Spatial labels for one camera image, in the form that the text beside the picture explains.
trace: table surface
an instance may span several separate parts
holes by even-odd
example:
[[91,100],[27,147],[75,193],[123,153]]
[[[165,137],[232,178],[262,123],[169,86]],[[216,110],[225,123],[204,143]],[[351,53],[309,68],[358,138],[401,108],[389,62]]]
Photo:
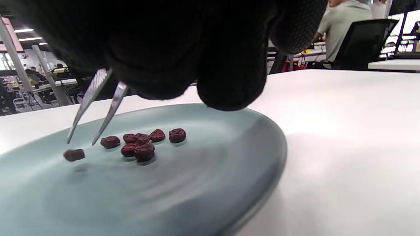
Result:
[[375,70],[401,70],[401,71],[420,71],[420,60],[416,59],[393,59],[371,62],[367,66]]
[[[303,70],[268,76],[249,108],[282,128],[287,163],[271,198],[237,235],[417,236],[419,88],[415,73]],[[92,103],[81,123],[105,117],[110,102]],[[126,97],[117,113],[197,102],[196,87],[189,87],[169,101]],[[78,108],[1,117],[0,152],[69,128]],[[33,125],[46,120],[48,125]]]
[[[74,84],[77,84],[76,79],[64,79],[62,81],[55,82],[56,86],[61,86],[61,85],[67,86],[67,85],[74,85]],[[32,90],[33,92],[41,92],[41,91],[51,88],[51,85],[50,84],[40,85],[38,89],[35,89],[35,86],[32,86],[32,87],[34,88]]]

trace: background table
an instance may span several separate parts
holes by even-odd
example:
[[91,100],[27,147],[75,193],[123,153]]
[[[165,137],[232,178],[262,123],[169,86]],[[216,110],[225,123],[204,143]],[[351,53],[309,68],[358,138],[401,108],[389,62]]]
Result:
[[369,69],[389,71],[420,71],[420,60],[416,59],[393,59],[371,62]]
[[[58,89],[58,94],[55,94],[55,96],[60,96],[62,98],[62,101],[64,101],[64,105],[70,105],[72,102],[69,100],[68,96],[66,95],[66,92],[63,88],[63,86],[70,86],[70,85],[77,85],[77,80],[76,79],[64,79],[61,81],[56,81],[55,85],[57,86]],[[33,89],[32,93],[39,93],[39,92],[43,92],[43,91],[47,91],[51,89],[51,85],[50,84],[44,84],[44,85],[40,85],[38,89]]]

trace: black glove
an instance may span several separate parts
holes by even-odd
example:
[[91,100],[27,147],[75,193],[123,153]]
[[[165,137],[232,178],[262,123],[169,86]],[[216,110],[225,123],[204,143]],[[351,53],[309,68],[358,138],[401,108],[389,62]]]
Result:
[[113,68],[146,99],[180,96],[198,79],[205,104],[239,110],[263,91],[268,38],[284,54],[313,39],[328,0],[4,0],[55,55]]

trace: black office chair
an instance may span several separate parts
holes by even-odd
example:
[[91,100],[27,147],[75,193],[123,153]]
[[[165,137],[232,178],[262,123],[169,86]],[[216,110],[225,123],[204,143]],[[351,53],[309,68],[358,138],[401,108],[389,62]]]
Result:
[[269,74],[277,74],[283,70],[284,64],[286,63],[287,55],[281,54],[277,48],[269,47],[267,57],[274,57],[274,63],[271,66]]
[[353,22],[335,61],[334,70],[368,70],[368,64],[376,61],[385,40],[398,20],[379,19]]

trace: light blue plate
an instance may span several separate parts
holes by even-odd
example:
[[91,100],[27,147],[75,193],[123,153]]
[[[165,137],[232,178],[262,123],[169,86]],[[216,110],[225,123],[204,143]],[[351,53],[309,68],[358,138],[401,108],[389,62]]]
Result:
[[[248,109],[186,104],[115,116],[103,136],[185,129],[184,142],[157,144],[149,165],[124,159],[122,145],[90,146],[101,123],[77,127],[70,145],[64,130],[0,156],[1,236],[231,235],[286,162],[282,131]],[[70,148],[86,158],[65,161]]]

